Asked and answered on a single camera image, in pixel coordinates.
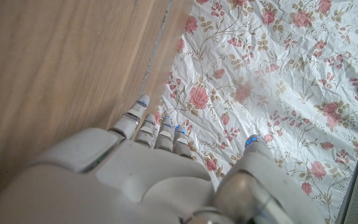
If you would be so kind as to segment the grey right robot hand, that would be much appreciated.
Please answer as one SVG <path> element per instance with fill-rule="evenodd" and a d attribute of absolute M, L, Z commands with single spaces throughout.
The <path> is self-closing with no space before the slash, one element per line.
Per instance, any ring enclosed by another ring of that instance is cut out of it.
<path fill-rule="evenodd" d="M 0 194 L 0 223 L 322 223 L 305 192 L 250 136 L 215 187 L 185 129 L 153 133 L 141 96 L 109 130 L 85 129 L 45 151 Z"/>

